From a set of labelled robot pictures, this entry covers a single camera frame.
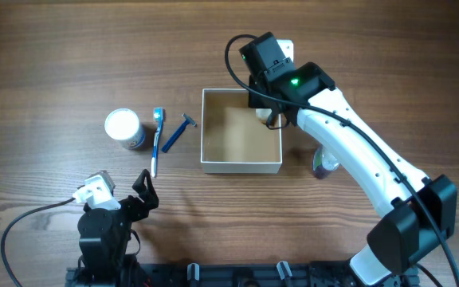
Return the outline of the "white cotton swab tub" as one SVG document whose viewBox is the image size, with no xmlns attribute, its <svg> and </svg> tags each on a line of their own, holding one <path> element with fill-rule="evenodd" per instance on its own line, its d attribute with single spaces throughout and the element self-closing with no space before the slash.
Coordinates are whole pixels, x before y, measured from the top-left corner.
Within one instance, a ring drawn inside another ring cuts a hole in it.
<svg viewBox="0 0 459 287">
<path fill-rule="evenodd" d="M 146 133 L 137 114 L 129 108 L 118 108 L 108 114 L 104 122 L 107 135 L 126 149 L 136 149 Z"/>
</svg>

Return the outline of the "blue white toothbrush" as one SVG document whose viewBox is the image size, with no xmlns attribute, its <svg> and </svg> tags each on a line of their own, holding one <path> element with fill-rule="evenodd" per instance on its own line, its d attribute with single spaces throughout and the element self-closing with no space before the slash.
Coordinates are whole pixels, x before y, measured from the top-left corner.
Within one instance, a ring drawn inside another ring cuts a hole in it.
<svg viewBox="0 0 459 287">
<path fill-rule="evenodd" d="M 155 177 L 157 175 L 157 166 L 158 166 L 158 153 L 159 153 L 159 139 L 163 129 L 163 119 L 164 119 L 163 107 L 156 107 L 153 110 L 153 119 L 158 124 L 153 142 L 153 152 L 151 158 L 151 176 Z"/>
</svg>

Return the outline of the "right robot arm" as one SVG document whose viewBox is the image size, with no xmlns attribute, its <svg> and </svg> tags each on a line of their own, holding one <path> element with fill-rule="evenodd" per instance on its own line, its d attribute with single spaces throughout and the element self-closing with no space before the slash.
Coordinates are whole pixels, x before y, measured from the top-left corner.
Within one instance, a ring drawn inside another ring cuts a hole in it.
<svg viewBox="0 0 459 287">
<path fill-rule="evenodd" d="M 285 119 L 316 139 L 364 190 L 380 217 L 367 244 L 348 262 L 360 285 L 402 275 L 437 247 L 456 285 L 459 270 L 447 241 L 454 233 L 457 188 L 431 179 L 392 150 L 356 114 L 335 82 L 315 63 L 296 67 L 270 32 L 248 35 L 239 50 L 249 69 L 251 108 L 270 110 L 265 125 Z"/>
</svg>

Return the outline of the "clear bottle white cap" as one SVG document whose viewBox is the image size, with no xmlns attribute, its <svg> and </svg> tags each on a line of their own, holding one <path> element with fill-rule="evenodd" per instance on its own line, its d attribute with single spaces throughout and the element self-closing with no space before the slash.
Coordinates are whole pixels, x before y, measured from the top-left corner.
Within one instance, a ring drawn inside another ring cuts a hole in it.
<svg viewBox="0 0 459 287">
<path fill-rule="evenodd" d="M 326 179 L 340 165 L 338 159 L 323 145 L 320 145 L 313 156 L 312 171 L 317 179 Z"/>
</svg>

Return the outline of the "white bamboo print tube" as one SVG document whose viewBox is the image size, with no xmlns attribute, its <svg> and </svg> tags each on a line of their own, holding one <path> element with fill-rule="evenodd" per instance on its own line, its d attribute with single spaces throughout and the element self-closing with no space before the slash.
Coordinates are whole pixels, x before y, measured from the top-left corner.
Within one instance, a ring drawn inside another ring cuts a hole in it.
<svg viewBox="0 0 459 287">
<path fill-rule="evenodd" d="M 255 113 L 259 121 L 266 123 L 269 116 L 272 114 L 272 110 L 270 108 L 256 108 Z"/>
</svg>

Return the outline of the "blue disposable razor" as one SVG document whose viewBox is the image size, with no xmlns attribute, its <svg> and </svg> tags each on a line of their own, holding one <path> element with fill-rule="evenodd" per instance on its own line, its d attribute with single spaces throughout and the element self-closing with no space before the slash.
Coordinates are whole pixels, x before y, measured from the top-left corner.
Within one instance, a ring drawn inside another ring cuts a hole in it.
<svg viewBox="0 0 459 287">
<path fill-rule="evenodd" d="M 187 114 L 183 113 L 182 117 L 184 118 L 183 123 L 176 129 L 168 141 L 162 146 L 161 151 L 163 153 L 167 153 L 169 151 L 176 140 L 184 133 L 188 125 L 192 125 L 194 127 L 197 126 L 197 123 Z"/>
</svg>

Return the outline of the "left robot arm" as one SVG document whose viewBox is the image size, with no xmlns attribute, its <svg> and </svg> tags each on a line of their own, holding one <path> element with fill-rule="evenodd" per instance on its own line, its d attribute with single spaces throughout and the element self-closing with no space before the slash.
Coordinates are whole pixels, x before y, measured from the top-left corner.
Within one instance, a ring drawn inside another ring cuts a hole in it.
<svg viewBox="0 0 459 287">
<path fill-rule="evenodd" d="M 67 286 L 150 286 L 151 279 L 137 261 L 137 253 L 127 252 L 128 243 L 138 234 L 131 228 L 159 206 L 150 172 L 141 171 L 129 195 L 117 200 L 116 185 L 107 171 L 90 175 L 73 194 L 84 204 L 77 229 L 81 256 L 78 266 L 65 278 Z"/>
</svg>

